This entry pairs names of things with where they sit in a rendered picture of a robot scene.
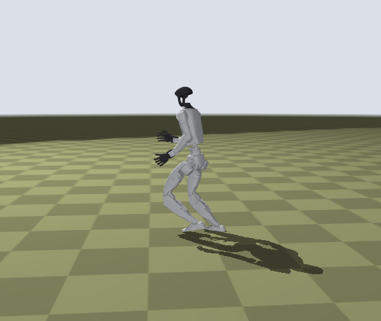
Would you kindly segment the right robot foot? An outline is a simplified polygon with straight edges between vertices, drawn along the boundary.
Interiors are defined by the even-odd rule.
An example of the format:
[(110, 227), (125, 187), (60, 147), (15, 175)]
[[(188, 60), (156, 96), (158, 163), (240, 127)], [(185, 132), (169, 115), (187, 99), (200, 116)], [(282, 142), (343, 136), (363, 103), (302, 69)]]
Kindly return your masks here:
[(215, 225), (212, 225), (212, 226), (206, 227), (204, 229), (212, 230), (212, 231), (221, 231), (221, 232), (226, 231), (225, 227), (223, 225), (220, 225), (220, 224), (219, 224), (219, 227), (216, 227)]

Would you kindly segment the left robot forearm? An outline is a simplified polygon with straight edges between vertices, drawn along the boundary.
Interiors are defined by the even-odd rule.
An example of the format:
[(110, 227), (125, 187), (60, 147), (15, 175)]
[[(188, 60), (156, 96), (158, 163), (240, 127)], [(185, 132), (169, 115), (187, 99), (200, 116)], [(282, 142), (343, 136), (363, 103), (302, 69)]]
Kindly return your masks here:
[(187, 135), (184, 134), (182, 135), (178, 144), (172, 149), (172, 151), (168, 153), (169, 156), (173, 157), (174, 155), (179, 154), (179, 152), (182, 151), (187, 146), (186, 142), (187, 142)]

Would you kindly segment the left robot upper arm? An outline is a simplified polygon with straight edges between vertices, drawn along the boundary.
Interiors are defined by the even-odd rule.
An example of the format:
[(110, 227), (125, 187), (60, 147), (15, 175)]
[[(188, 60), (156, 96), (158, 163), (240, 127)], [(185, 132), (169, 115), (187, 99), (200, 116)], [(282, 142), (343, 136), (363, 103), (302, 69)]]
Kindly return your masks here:
[(189, 129), (189, 124), (187, 121), (187, 112), (182, 110), (176, 114), (176, 118), (179, 122), (180, 128), (184, 134), (187, 135), (187, 142), (191, 142), (193, 140), (192, 134)]

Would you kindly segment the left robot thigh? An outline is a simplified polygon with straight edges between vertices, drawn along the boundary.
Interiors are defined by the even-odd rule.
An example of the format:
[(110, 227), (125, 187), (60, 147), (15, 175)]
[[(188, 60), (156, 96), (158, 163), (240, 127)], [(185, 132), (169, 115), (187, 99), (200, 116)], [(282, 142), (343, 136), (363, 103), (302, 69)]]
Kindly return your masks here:
[(180, 182), (183, 180), (184, 175), (188, 176), (196, 167), (196, 164), (194, 161), (183, 161), (180, 164), (178, 164), (173, 171), (170, 173), (165, 186), (163, 190), (163, 197), (165, 195), (170, 195), (175, 200), (175, 195), (172, 193), (172, 190), (180, 184)]

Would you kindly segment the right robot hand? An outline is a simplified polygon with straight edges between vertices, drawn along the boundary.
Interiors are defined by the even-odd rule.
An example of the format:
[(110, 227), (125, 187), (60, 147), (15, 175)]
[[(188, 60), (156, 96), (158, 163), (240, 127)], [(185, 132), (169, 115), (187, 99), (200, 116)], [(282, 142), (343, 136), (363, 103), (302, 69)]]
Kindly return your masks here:
[[(162, 133), (164, 132), (164, 133)], [(165, 142), (173, 142), (173, 138), (178, 138), (177, 136), (171, 136), (168, 132), (162, 130), (162, 132), (159, 132), (157, 134), (163, 134), (163, 135), (157, 135), (157, 136), (162, 136), (162, 137), (159, 137), (157, 139), (164, 139), (164, 140), (158, 140), (159, 141), (165, 141)], [(165, 134), (166, 133), (166, 134)]]

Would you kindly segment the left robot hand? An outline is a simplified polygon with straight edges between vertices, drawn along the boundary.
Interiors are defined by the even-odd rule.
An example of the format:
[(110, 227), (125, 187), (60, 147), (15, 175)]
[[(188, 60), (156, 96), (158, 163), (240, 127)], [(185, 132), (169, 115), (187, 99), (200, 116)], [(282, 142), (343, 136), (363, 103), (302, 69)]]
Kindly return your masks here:
[[(156, 156), (160, 156), (160, 157), (158, 157), (158, 158), (154, 158), (154, 160), (155, 160), (155, 162), (159, 165), (159, 164), (161, 164), (160, 165), (160, 167), (162, 166), (162, 165), (164, 165), (168, 160), (169, 160), (169, 158), (172, 158), (172, 157), (170, 157), (169, 156), (169, 152), (170, 151), (172, 151), (172, 149), (171, 150), (169, 150), (169, 151), (167, 151), (166, 152), (166, 154), (155, 154)], [(175, 156), (175, 155), (174, 155)], [(157, 160), (157, 159), (159, 159), (159, 160)], [(156, 161), (157, 160), (157, 161)], [(160, 162), (161, 161), (161, 162)], [(159, 163), (158, 163), (159, 162)]]

